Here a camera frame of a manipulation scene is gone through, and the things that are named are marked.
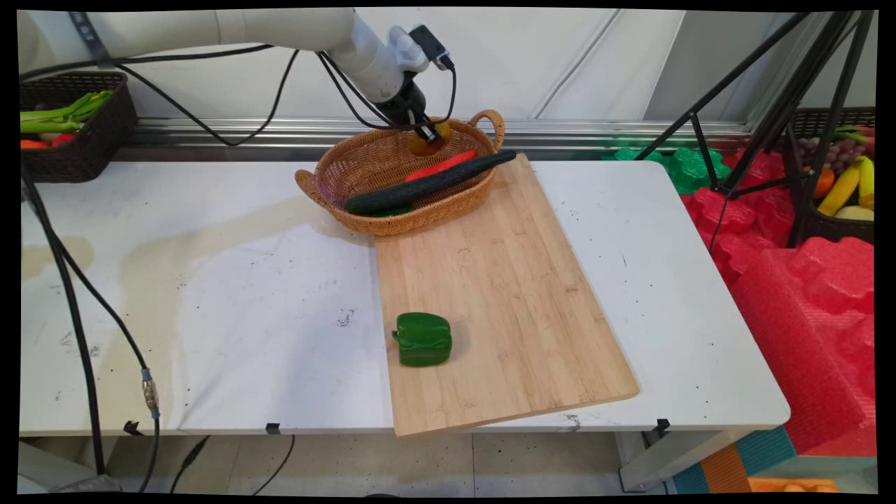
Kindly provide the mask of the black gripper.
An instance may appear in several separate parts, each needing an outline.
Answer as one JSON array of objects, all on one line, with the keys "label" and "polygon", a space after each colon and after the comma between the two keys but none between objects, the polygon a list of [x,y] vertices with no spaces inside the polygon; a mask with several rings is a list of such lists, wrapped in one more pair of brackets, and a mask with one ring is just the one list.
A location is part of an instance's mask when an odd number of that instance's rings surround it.
[{"label": "black gripper", "polygon": [[397,95],[378,103],[378,112],[391,127],[407,129],[414,126],[417,139],[424,146],[432,146],[439,138],[450,137],[450,125],[438,117],[429,122],[425,107],[426,98],[419,86],[413,80],[404,80]]}]

